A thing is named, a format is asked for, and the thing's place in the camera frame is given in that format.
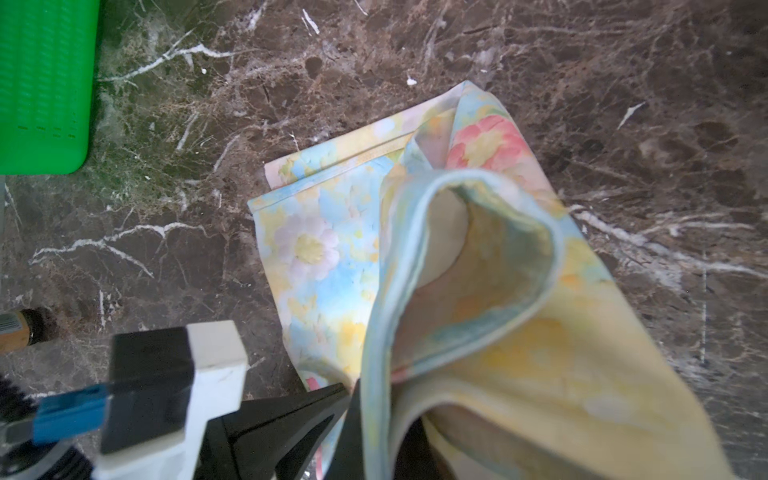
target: bottle label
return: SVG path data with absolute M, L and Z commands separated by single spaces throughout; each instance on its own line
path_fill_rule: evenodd
M 0 313 L 0 335 L 18 332 L 24 328 L 15 313 Z

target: cloth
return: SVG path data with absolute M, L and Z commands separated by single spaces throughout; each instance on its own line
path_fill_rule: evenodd
M 265 170 L 283 340 L 308 388 L 361 378 L 368 480 L 418 417 L 459 478 L 730 476 L 492 95 L 464 82 Z

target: flower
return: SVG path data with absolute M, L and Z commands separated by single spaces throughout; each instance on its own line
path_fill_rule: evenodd
M 339 264 L 339 236 L 322 217 L 291 215 L 275 231 L 275 243 L 293 280 L 322 280 Z
M 533 157 L 515 123 L 489 115 L 456 132 L 445 168 L 503 171 L 523 157 Z

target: white flower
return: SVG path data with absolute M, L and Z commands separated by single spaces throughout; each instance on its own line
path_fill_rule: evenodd
M 339 264 L 339 236 L 322 217 L 291 215 L 275 232 L 275 242 L 293 280 L 322 280 Z

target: blue plastic part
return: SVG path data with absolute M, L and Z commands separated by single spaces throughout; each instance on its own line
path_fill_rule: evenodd
M 42 399 L 32 421 L 32 442 L 44 445 L 99 428 L 108 398 L 106 386 L 94 385 Z

